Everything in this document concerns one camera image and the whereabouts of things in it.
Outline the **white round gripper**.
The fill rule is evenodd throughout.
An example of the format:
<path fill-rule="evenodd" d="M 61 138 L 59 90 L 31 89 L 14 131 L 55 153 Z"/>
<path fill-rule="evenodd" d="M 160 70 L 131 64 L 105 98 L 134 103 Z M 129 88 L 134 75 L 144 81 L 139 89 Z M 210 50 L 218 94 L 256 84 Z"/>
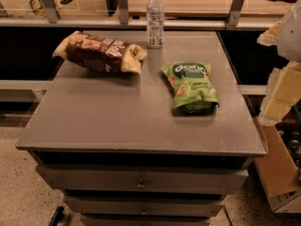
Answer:
<path fill-rule="evenodd" d="M 274 68 L 268 78 L 258 122 L 274 126 L 301 100 L 301 0 L 295 2 L 282 21 L 260 34 L 257 43 L 277 45 L 281 57 L 294 60 L 283 69 Z"/>

